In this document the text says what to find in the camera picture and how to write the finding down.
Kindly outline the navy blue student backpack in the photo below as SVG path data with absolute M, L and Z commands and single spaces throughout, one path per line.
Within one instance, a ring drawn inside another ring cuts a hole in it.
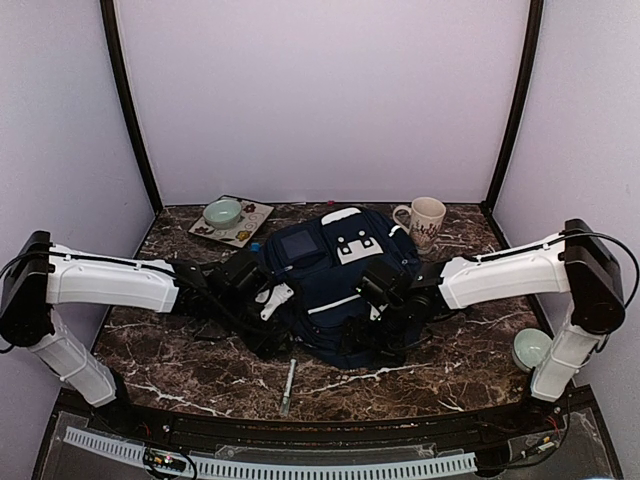
M 378 309 L 356 291 L 367 265 L 385 260 L 412 278 L 421 261 L 413 241 L 384 214 L 365 207 L 346 207 L 282 228 L 265 242 L 260 258 L 294 295 L 278 309 L 294 340 L 323 362 L 341 369 L 396 367 L 417 342 L 422 326 L 395 308 Z M 341 354 L 342 326 L 349 316 L 385 318 L 400 330 L 400 348 Z

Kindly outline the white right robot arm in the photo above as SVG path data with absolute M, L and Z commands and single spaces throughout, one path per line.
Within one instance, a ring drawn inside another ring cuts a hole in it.
M 594 232 L 581 219 L 557 234 L 490 254 L 424 263 L 414 275 L 371 261 L 355 291 L 373 308 L 375 326 L 356 327 L 354 339 L 377 350 L 403 336 L 410 323 L 487 301 L 541 293 L 569 293 L 571 303 L 549 351 L 534 366 L 530 395 L 510 413 L 521 434 L 534 432 L 590 354 L 623 324 L 631 297 L 623 292 L 618 260 L 608 249 L 622 243 Z

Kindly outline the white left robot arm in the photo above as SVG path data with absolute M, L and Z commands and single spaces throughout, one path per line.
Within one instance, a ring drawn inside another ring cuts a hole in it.
M 79 303 L 133 307 L 212 320 L 267 356 L 287 332 L 277 311 L 294 296 L 246 250 L 225 262 L 134 260 L 85 253 L 34 232 L 1 270 L 1 338 L 29 350 L 75 388 L 120 436 L 141 427 L 124 383 L 74 336 L 54 308 Z

